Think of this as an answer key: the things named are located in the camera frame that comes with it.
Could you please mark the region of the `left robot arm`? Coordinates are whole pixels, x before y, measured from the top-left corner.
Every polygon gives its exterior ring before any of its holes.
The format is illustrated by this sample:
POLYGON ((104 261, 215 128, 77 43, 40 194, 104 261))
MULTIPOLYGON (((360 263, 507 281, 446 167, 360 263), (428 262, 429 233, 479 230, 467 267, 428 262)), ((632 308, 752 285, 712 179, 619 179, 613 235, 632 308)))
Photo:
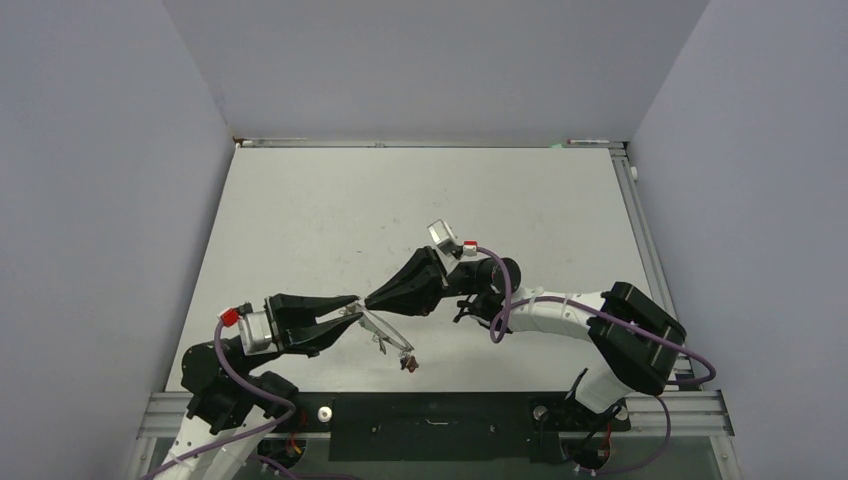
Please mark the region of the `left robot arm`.
POLYGON ((191 398, 166 458, 147 478, 234 478, 268 433, 298 415, 298 388, 254 370, 283 355, 318 356, 362 318, 347 309, 358 299, 275 294, 260 307, 223 310, 212 340, 183 354, 181 385, 191 398))

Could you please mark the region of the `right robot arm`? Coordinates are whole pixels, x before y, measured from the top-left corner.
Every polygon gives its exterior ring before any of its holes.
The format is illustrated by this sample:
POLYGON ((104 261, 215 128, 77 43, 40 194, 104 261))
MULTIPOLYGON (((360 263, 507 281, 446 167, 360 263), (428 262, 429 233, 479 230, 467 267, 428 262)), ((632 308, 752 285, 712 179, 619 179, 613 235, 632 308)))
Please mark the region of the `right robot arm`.
POLYGON ((630 393, 661 395, 687 338, 673 316, 630 283, 578 294, 528 289, 518 264, 490 250, 478 260, 448 262, 433 247, 419 248, 362 306, 423 317, 448 298, 458 300, 459 318, 474 318, 495 344, 526 332, 592 344, 601 360, 583 368, 564 403, 579 428, 593 426, 630 393))

